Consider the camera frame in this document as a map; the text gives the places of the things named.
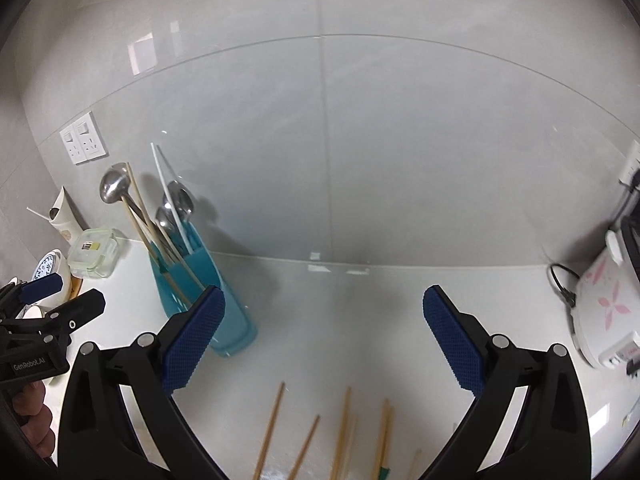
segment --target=screw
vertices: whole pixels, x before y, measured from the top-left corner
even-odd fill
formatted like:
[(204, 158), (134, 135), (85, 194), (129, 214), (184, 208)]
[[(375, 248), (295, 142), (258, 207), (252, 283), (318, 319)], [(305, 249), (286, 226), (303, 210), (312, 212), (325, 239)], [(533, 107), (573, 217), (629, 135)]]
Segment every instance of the screw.
[(494, 335), (491, 339), (491, 342), (498, 348), (507, 348), (510, 343), (509, 339), (501, 334)]
[(80, 353), (82, 355), (90, 354), (93, 351), (94, 351), (94, 344), (91, 341), (87, 341), (86, 343), (82, 343), (82, 346), (80, 347)]
[(156, 340), (155, 335), (153, 335), (151, 332), (145, 332), (138, 336), (138, 339), (136, 339), (136, 342), (138, 343), (139, 346), (142, 346), (142, 348), (144, 348), (145, 346), (149, 346), (153, 344), (155, 340)]
[(566, 355), (566, 348), (560, 343), (556, 343), (553, 350), (554, 354), (556, 354), (557, 356), (564, 357)]

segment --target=pink flower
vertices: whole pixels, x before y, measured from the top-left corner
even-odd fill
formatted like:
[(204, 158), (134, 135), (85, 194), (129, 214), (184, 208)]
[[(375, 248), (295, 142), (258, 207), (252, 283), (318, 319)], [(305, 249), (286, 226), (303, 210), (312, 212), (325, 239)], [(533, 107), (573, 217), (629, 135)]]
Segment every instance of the pink flower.
[(616, 280), (616, 283), (613, 286), (613, 291), (611, 293), (611, 301), (609, 301), (607, 298), (598, 298), (598, 303), (607, 309), (604, 315), (604, 330), (609, 330), (609, 327), (611, 326), (611, 321), (613, 321), (614, 309), (617, 310), (620, 314), (631, 314), (631, 311), (626, 307), (626, 305), (617, 303), (619, 292), (620, 280)]

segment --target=container lid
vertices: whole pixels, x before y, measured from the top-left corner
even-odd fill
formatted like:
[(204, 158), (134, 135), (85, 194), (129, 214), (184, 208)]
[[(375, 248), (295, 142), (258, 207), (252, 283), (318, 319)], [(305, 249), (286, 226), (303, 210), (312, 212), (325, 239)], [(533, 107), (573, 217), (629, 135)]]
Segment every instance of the container lid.
[(113, 229), (87, 229), (76, 240), (66, 259), (69, 266), (78, 270), (94, 270), (111, 249), (115, 238)]

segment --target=hand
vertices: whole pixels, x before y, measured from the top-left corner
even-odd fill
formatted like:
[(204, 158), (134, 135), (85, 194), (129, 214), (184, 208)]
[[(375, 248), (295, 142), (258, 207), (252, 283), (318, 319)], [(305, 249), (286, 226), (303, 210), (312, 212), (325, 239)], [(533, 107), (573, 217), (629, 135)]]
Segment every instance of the hand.
[(21, 429), (41, 458), (51, 456), (56, 447), (56, 435), (50, 428), (53, 415), (44, 405), (44, 393), (44, 383), (37, 381), (27, 384), (13, 398), (15, 413), (29, 417), (29, 421)]

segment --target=wall socket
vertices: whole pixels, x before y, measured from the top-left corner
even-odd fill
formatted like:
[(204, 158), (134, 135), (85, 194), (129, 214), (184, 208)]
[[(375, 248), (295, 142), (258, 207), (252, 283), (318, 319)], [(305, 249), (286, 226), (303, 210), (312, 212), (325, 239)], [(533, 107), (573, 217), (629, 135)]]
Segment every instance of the wall socket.
[(60, 137), (74, 164), (107, 154), (91, 112), (84, 114), (60, 131)]
[(626, 154), (625, 165), (620, 172), (620, 176), (618, 180), (625, 184), (626, 186), (631, 185), (631, 179), (634, 176), (634, 173), (640, 170), (640, 143), (637, 140), (633, 140), (631, 142), (631, 147), (629, 148), (628, 153)]

